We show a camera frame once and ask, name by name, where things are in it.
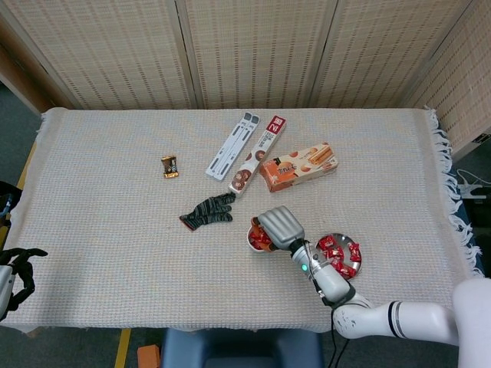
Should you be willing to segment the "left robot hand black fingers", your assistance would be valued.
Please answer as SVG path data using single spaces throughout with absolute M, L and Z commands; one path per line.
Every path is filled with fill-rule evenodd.
M 11 248 L 0 251 L 0 322 L 16 311 L 35 292 L 31 257 L 46 257 L 39 248 Z

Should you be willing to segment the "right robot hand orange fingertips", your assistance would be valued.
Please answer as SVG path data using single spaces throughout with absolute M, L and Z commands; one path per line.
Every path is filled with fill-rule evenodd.
M 251 224 L 261 225 L 276 250 L 293 255 L 305 243 L 305 230 L 289 209 L 281 205 L 251 219 Z

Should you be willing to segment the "white paper cup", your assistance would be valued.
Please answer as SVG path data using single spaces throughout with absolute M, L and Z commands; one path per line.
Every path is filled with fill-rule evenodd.
M 261 227 L 261 225 L 255 225 L 251 224 L 250 228 L 248 230 L 248 234 L 246 236 L 247 243 L 249 247 L 257 253 L 266 253 L 266 252 L 273 252 L 275 250 L 273 242 L 267 246 L 267 247 L 262 247 L 257 241 L 256 241 L 256 236 L 255 236 L 255 230 Z

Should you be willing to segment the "metal bowl of red candies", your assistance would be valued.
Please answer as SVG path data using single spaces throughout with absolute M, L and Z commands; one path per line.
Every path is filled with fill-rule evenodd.
M 348 244 L 350 242 L 356 242 L 356 241 L 353 240 L 352 238 L 350 238 L 348 235 L 344 235 L 344 234 L 341 234 L 341 233 L 330 233 L 328 235 L 333 235 L 334 238 L 335 238 L 335 240 L 336 240 L 336 242 L 337 242 L 337 246 L 342 247 L 342 249 L 344 251 L 344 261 L 343 261 L 343 263 L 345 265 L 348 265 L 348 266 L 352 267 L 352 268 L 355 268 L 357 270 L 357 275 L 358 275 L 358 273 L 359 273 L 359 271 L 361 269 L 362 260 L 361 260 L 361 262 L 352 262 L 350 260 L 350 252 L 348 250 Z M 331 263 L 332 259 L 330 259 L 330 258 L 328 258 L 326 256 L 325 251 L 321 251 L 320 249 L 317 249 L 317 250 L 320 251 L 323 254 L 324 258 L 328 261 L 328 263 Z

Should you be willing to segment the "orange wafer roll box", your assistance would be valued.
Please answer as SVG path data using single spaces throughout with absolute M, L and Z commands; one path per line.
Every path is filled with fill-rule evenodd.
M 260 174 L 270 192 L 277 192 L 334 172 L 338 159 L 327 142 L 264 162 Z

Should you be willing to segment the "black grey knit glove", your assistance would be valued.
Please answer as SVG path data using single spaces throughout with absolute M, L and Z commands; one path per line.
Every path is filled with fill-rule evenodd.
M 235 200 L 236 194 L 233 192 L 209 197 L 198 204 L 191 213 L 181 215 L 180 221 L 191 231 L 216 222 L 231 222 L 231 204 Z

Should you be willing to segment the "long white cookie box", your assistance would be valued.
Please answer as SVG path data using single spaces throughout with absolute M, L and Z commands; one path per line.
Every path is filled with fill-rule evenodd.
M 235 194 L 236 198 L 240 197 L 248 188 L 253 176 L 258 172 L 260 165 L 278 141 L 285 126 L 286 119 L 278 115 L 275 115 L 267 124 L 258 142 L 251 149 L 229 184 L 229 190 Z

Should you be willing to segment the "person in dark clothes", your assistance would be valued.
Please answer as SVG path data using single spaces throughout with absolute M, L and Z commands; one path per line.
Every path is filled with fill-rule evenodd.
M 0 181 L 0 228 L 10 227 L 7 216 L 20 201 L 22 190 L 7 182 Z

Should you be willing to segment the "white grey folding stand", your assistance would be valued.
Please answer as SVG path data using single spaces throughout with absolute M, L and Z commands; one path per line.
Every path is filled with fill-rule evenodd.
M 246 112 L 235 125 L 226 141 L 206 168 L 205 174 L 218 181 L 224 180 L 250 136 L 259 125 L 258 115 Z

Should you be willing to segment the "beige woven tablecloth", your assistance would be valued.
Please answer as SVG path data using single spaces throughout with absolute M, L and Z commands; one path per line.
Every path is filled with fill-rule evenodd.
M 271 156 L 327 142 L 338 168 L 279 192 L 254 176 L 231 222 L 190 231 L 180 216 L 228 189 L 205 170 L 242 115 L 49 110 L 5 243 L 48 256 L 32 259 L 35 292 L 3 324 L 325 332 L 329 309 L 290 255 L 246 241 L 251 218 L 279 205 L 311 242 L 340 232 L 360 244 L 353 285 L 375 304 L 450 306 L 457 284 L 481 276 L 431 110 L 260 110 L 259 131 L 286 119 Z M 164 156 L 178 177 L 163 178 Z

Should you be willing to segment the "blue padded seat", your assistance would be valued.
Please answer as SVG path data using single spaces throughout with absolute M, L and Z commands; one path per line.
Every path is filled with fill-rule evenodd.
M 169 329 L 160 368 L 325 368 L 325 359 L 321 335 L 301 329 Z

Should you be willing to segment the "brown gold snack packet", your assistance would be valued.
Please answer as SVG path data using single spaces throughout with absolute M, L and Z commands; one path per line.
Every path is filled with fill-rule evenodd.
M 164 156 L 161 158 L 161 163 L 163 165 L 163 178 L 164 179 L 174 179 L 179 176 L 179 171 L 177 169 L 176 156 Z

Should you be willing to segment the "orange block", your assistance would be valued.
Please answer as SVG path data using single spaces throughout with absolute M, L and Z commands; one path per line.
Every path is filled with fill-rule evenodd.
M 137 349 L 138 368 L 160 368 L 160 348 L 157 345 L 147 345 Z

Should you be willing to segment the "bamboo folding screen panel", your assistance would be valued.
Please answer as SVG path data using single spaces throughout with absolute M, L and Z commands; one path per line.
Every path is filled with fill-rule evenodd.
M 437 111 L 453 159 L 491 135 L 491 0 L 466 0 L 466 7 L 415 74 L 402 107 Z
M 396 107 L 472 0 L 333 0 L 308 107 Z
M 26 44 L 12 21 L 0 13 L 0 82 L 37 115 L 53 107 L 74 109 L 76 102 L 63 91 Z
M 0 15 L 63 106 L 198 106 L 174 0 L 0 0 Z
M 200 108 L 308 105 L 338 0 L 176 0 Z

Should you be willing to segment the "white plastic bracket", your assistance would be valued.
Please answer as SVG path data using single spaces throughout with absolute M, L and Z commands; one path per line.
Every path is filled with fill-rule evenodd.
M 458 185 L 462 199 L 491 199 L 491 181 L 482 179 L 465 169 L 457 169 L 456 174 L 462 179 L 462 182 Z

